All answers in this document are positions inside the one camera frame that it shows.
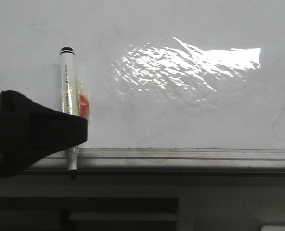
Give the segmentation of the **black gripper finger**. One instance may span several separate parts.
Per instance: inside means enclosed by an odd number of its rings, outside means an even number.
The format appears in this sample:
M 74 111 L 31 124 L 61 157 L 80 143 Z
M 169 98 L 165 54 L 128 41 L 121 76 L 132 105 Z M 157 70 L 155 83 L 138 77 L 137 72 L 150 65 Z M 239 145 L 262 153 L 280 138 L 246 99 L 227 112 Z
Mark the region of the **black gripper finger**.
M 87 139 L 87 119 L 47 108 L 14 90 L 0 93 L 1 178 Z

